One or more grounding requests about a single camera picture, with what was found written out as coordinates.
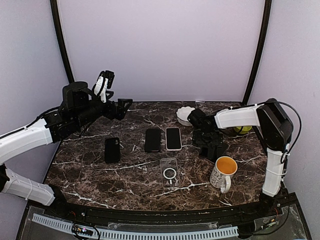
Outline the white scalloped bowl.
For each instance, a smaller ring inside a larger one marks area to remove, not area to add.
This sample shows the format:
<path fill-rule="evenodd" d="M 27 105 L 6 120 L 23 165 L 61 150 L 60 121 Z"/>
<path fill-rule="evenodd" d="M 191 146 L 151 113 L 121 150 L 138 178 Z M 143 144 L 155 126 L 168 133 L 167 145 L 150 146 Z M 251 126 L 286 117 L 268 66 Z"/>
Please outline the white scalloped bowl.
<path fill-rule="evenodd" d="M 195 110 L 195 108 L 190 106 L 183 106 L 179 108 L 176 112 L 178 122 L 186 127 L 192 126 L 192 124 L 188 120 L 188 116 L 193 110 Z"/>

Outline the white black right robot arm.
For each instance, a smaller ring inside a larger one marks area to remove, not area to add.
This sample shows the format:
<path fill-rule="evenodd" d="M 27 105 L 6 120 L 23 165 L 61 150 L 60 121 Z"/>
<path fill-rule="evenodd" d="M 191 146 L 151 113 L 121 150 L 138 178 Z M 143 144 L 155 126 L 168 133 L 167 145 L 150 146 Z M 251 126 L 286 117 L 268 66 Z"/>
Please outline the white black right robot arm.
<path fill-rule="evenodd" d="M 270 98 L 247 106 L 230 106 L 213 114 L 206 114 L 199 108 L 194 109 L 187 116 L 194 127 L 192 144 L 200 148 L 200 156 L 217 163 L 228 147 L 223 142 L 223 129 L 259 127 L 267 154 L 262 193 L 273 198 L 281 189 L 287 159 L 296 144 L 292 140 L 293 122 L 283 106 L 284 102 Z"/>

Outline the green bowl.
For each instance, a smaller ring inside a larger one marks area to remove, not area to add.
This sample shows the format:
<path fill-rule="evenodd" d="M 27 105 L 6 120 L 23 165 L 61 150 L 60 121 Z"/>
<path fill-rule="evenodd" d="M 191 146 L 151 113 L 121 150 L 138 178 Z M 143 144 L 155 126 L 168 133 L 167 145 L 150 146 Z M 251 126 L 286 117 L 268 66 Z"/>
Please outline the green bowl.
<path fill-rule="evenodd" d="M 236 132 L 237 135 L 243 136 L 248 134 L 252 129 L 252 126 L 236 126 L 233 128 L 233 130 Z"/>

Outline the clear magsafe phone case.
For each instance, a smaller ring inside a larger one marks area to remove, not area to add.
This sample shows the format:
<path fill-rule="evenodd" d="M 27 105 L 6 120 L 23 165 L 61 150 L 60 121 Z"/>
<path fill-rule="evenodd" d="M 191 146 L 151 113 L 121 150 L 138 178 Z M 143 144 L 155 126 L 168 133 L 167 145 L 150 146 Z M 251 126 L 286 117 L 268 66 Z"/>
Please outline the clear magsafe phone case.
<path fill-rule="evenodd" d="M 163 158 L 160 160 L 161 181 L 164 189 L 180 187 L 180 174 L 176 158 Z"/>

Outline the white mug orange inside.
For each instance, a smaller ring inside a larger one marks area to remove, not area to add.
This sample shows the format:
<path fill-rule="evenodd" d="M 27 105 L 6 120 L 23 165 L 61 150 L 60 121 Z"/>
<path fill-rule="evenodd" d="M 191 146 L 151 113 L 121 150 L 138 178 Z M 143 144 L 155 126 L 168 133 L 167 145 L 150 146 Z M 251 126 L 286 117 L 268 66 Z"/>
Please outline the white mug orange inside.
<path fill-rule="evenodd" d="M 213 187 L 220 189 L 222 194 L 226 194 L 232 185 L 232 177 L 238 170 L 237 162 L 229 156 L 219 157 L 210 175 L 210 183 Z"/>

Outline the black left frame post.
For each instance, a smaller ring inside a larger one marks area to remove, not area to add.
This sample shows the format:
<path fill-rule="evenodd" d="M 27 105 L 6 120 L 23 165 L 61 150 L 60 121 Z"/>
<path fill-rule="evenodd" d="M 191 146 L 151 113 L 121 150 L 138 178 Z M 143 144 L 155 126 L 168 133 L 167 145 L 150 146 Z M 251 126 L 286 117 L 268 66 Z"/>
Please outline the black left frame post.
<path fill-rule="evenodd" d="M 60 56 L 62 59 L 62 63 L 64 66 L 65 74 L 69 83 L 74 83 L 75 79 L 73 76 L 69 56 L 67 53 L 67 48 L 65 44 L 64 34 L 62 30 L 62 24 L 60 19 L 59 7 L 57 0 L 50 0 L 50 8 L 51 8 L 51 15 L 53 19 L 53 25 L 55 29 L 56 39 L 60 51 Z"/>

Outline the white phone dark screen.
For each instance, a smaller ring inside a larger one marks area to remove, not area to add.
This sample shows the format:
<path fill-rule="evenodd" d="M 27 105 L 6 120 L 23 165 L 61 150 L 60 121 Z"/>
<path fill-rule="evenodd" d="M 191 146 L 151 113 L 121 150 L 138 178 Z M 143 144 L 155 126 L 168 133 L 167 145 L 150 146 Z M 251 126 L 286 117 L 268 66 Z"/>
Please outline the white phone dark screen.
<path fill-rule="evenodd" d="M 180 151 L 182 149 L 181 131 L 178 127 L 168 127 L 165 130 L 166 149 Z"/>

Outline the black right frame post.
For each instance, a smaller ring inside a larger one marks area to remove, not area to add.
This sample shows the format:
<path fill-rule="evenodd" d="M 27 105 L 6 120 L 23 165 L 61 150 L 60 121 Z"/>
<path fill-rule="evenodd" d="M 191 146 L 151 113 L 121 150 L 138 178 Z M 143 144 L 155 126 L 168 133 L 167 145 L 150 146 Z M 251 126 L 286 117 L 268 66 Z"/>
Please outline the black right frame post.
<path fill-rule="evenodd" d="M 256 47 L 250 75 L 248 78 L 248 83 L 242 99 L 243 105 L 248 104 L 254 88 L 254 84 L 258 74 L 258 70 L 259 70 L 259 66 L 260 66 L 260 62 L 261 62 L 261 58 L 262 58 L 263 50 L 265 46 L 265 41 L 267 37 L 267 31 L 268 31 L 270 15 L 271 15 L 271 8 L 272 8 L 272 0 L 265 0 L 257 47 Z"/>

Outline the black front rail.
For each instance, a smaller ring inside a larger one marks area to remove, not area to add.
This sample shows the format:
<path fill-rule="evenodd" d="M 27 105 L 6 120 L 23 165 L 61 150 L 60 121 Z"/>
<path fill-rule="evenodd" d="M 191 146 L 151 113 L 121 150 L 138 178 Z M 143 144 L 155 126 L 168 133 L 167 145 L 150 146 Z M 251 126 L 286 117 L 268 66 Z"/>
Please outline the black front rail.
<path fill-rule="evenodd" d="M 136 211 L 118 210 L 99 207 L 89 207 L 74 203 L 63 203 L 62 207 L 43 206 L 34 201 L 27 203 L 29 207 L 36 207 L 45 214 L 75 220 L 87 224 L 107 226 L 109 223 L 121 224 L 200 224 L 218 222 L 220 224 L 246 224 L 260 217 L 255 213 L 259 203 L 252 202 L 242 205 L 209 208 L 202 210 L 183 211 Z"/>

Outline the black frame post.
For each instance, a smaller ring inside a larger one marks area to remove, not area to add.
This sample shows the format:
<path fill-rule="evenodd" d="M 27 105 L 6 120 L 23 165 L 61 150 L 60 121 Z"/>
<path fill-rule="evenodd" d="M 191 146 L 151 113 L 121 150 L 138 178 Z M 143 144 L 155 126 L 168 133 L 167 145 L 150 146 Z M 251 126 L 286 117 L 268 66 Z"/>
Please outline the black frame post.
<path fill-rule="evenodd" d="M 259 66 L 260 66 L 260 62 L 261 62 L 261 58 L 262 58 L 263 50 L 265 46 L 265 41 L 267 37 L 267 31 L 268 31 L 270 15 L 271 15 L 271 8 L 272 8 L 272 0 L 265 0 L 257 47 L 256 47 L 250 75 L 248 78 L 248 83 L 242 99 L 243 105 L 248 104 L 254 88 L 254 84 L 258 74 L 258 70 L 259 70 Z"/>
<path fill-rule="evenodd" d="M 60 56 L 62 59 L 62 63 L 64 66 L 65 74 L 69 83 L 74 83 L 75 79 L 73 76 L 69 56 L 67 53 L 67 48 L 65 44 L 64 34 L 62 30 L 62 24 L 60 19 L 59 7 L 57 0 L 50 0 L 50 8 L 51 8 L 51 15 L 53 19 L 53 25 L 55 29 L 56 39 L 60 51 Z"/>

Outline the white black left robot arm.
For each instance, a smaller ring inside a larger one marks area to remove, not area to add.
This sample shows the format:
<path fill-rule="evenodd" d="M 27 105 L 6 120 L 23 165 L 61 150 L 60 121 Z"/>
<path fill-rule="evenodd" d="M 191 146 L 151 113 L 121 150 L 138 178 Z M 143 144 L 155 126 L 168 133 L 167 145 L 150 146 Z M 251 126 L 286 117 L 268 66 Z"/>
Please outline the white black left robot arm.
<path fill-rule="evenodd" d="M 107 87 L 90 90 L 83 81 L 72 82 L 62 89 L 62 103 L 41 113 L 32 123 L 0 137 L 0 191 L 25 200 L 50 206 L 60 218 L 71 213 L 61 191 L 47 184 L 23 177 L 8 167 L 6 161 L 40 146 L 60 142 L 100 117 L 122 120 L 132 99 L 111 101 L 113 92 Z"/>

